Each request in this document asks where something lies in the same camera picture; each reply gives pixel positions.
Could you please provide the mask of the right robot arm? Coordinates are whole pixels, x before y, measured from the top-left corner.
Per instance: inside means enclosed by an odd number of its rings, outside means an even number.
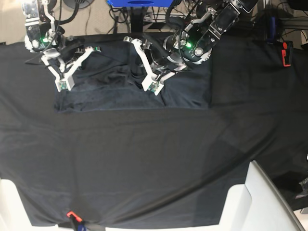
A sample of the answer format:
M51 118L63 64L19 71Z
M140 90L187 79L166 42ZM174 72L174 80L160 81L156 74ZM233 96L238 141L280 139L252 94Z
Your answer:
M55 77L58 90L72 90L75 85L73 75L82 67L82 63L100 47L85 46L83 38L66 37L63 25L72 22L79 9L89 6L89 0L74 0L74 11L67 19L55 16L54 7L63 1L24 0L23 14L26 17L25 48L40 59L39 66L45 66Z

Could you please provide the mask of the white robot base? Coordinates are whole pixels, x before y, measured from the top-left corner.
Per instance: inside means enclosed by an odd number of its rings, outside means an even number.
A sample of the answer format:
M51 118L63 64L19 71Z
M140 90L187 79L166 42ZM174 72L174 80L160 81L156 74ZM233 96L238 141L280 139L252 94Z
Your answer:
M0 180L0 230L1 231L58 231L58 226L32 226L15 184Z
M287 201L256 162L249 164L244 184L227 193L219 231L303 231Z

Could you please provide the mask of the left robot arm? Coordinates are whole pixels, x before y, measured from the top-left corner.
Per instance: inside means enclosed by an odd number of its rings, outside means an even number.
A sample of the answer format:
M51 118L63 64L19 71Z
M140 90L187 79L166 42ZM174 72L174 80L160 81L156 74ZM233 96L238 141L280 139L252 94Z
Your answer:
M184 17L172 17L172 10L181 3L172 1L166 11L166 24L175 30L162 42L149 34L142 39L129 36L125 42L133 45L146 76L141 86L144 91L158 95L164 82L186 70L190 64L199 65L209 60L213 47L239 19L242 12L250 13L256 0L199 0Z

